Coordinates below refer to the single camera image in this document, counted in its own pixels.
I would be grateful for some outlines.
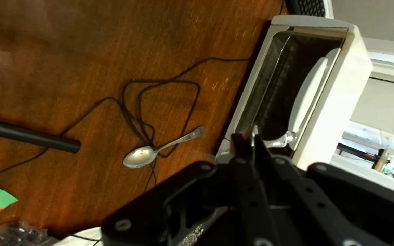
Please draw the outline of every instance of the black rod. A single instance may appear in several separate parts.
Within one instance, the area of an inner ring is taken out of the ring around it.
[[[77,153],[80,149],[80,141],[70,141],[62,137],[23,129],[3,122],[0,122],[0,137],[73,153]]]
[[[344,144],[339,144],[337,145],[337,149],[343,151],[343,152],[348,152],[354,156],[358,156],[360,159],[365,159],[365,160],[369,160],[369,162],[374,162],[374,164],[378,162],[380,156],[373,156],[367,152],[362,152],[359,149],[355,149],[352,147],[348,147],[348,145],[344,145]]]

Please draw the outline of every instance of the black cable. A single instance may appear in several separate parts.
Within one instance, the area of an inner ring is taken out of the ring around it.
[[[101,242],[102,242],[102,238],[96,244],[94,244],[94,246],[98,246]]]
[[[285,7],[285,2],[287,2],[287,0],[282,0],[282,2],[281,2],[281,8],[280,8],[280,14],[278,14],[278,15],[281,15],[281,14],[282,14],[282,11],[284,11],[284,7]]]
[[[70,237],[79,238],[79,239],[84,239],[84,241],[92,241],[92,242],[99,242],[99,241],[102,241],[102,239],[95,239],[95,238],[80,237],[80,235],[76,235],[76,234],[72,234]]]
[[[180,81],[180,78],[185,77],[188,73],[194,71],[195,69],[198,69],[199,66],[202,65],[206,65],[209,62],[222,62],[222,63],[244,63],[244,62],[250,62],[251,59],[221,59],[221,58],[209,58],[209,59],[205,59],[205,60],[200,60],[198,63],[195,63],[194,66],[188,67],[187,70],[184,70],[183,73],[169,78],[169,80],[132,80],[131,82],[128,82],[124,89],[122,89],[122,106],[124,106],[124,115],[127,115],[125,118],[128,119],[128,123],[132,126],[132,129],[136,131],[136,134],[140,137],[142,141],[144,141],[146,144],[151,145],[155,148],[154,145],[154,141],[155,141],[155,136],[157,136],[157,131],[155,131],[155,127],[147,122],[143,121],[143,96],[146,92],[151,90],[151,89],[155,89],[155,88],[159,88],[159,86],[163,86],[163,85],[169,85],[169,84],[185,84],[185,85],[194,85],[196,86],[198,92],[196,92],[196,97],[195,97],[195,101],[192,104],[192,108],[189,111],[189,115],[185,121],[185,125],[183,127],[183,131],[180,136],[184,136],[187,129],[188,129],[188,125],[189,125],[189,121],[192,118],[192,114],[196,108],[196,104],[198,104],[198,100],[199,100],[199,96],[200,96],[200,85],[198,82],[194,82],[194,81]],[[127,92],[129,89],[129,86],[135,85],[135,84],[155,84],[155,85],[151,85],[146,89],[143,89],[140,93],[139,93],[139,100],[137,100],[137,116],[132,115],[131,114],[131,110],[128,108],[128,104],[127,104]],[[177,145],[166,155],[159,155],[161,157],[169,157],[170,155],[174,153]],[[155,185],[158,183],[158,178],[157,178],[157,163],[151,166],[151,175],[150,175],[150,179],[147,182],[147,186],[144,189],[144,192],[148,190],[148,186],[153,181],[153,178],[155,178]]]
[[[70,130],[73,130],[77,125],[80,125],[83,121],[85,121],[95,110],[98,110],[102,104],[111,101],[116,103],[117,106],[121,107],[121,101],[116,97],[105,97],[99,101],[96,101],[88,111],[85,111],[85,114],[83,114],[77,121],[75,121],[72,125],[69,125],[62,133],[61,136],[68,134]]]
[[[14,168],[17,168],[17,167],[21,167],[21,166],[24,166],[24,164],[27,164],[27,163],[31,163],[31,162],[34,162],[34,160],[44,156],[47,152],[49,152],[49,148],[44,148],[43,151],[40,151],[40,152],[36,153],[35,156],[28,157],[27,160],[23,160],[23,162],[20,162],[20,163],[16,163],[16,164],[13,164],[13,166],[9,166],[8,168],[0,170],[0,175],[5,174],[5,172],[9,172],[9,171],[12,171],[12,170],[14,170]]]

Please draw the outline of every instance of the spoon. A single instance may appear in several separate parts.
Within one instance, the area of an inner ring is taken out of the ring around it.
[[[183,136],[181,138],[166,144],[165,147],[162,147],[159,149],[154,149],[153,147],[142,147],[139,149],[135,149],[133,152],[131,152],[125,157],[124,166],[127,166],[131,170],[143,168],[143,167],[154,163],[154,160],[158,157],[159,152],[162,152],[163,149],[168,149],[173,145],[179,145],[183,142],[196,140],[196,138],[202,137],[205,131],[206,131],[206,127],[202,126],[202,127],[194,130],[192,133]]]

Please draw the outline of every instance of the wooden surface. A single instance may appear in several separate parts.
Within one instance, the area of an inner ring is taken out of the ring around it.
[[[118,97],[125,81],[169,78],[209,56],[250,58],[281,4],[0,0],[0,121],[59,134],[98,100]],[[202,85],[189,130],[203,125],[207,133],[159,162],[161,181],[195,160],[213,159],[247,71],[247,63],[209,63],[187,77]],[[179,137],[191,93],[170,86],[147,96],[144,118],[158,130],[157,145]],[[0,175],[0,188],[20,198],[0,213],[0,224],[23,220],[35,227],[83,230],[144,192],[150,170],[122,167],[125,155],[143,142],[117,106],[106,103],[68,137],[83,142],[77,155],[50,151]],[[39,151],[0,140],[0,170]]]

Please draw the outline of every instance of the black metal frame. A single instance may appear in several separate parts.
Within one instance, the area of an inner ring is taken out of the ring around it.
[[[229,164],[195,163],[111,215],[105,245],[394,245],[394,192],[322,163],[303,172],[259,137],[233,142]]]
[[[378,155],[370,155],[367,152],[362,152],[359,149],[355,149],[352,147],[348,147],[345,144],[339,144],[337,145],[337,149],[341,151],[341,152],[347,152],[347,153],[351,153],[356,157],[360,157],[360,159],[365,159],[365,160],[369,160],[369,162],[373,162],[373,166],[376,163],[378,163],[380,157],[381,157],[381,149],[378,151],[380,153]]]

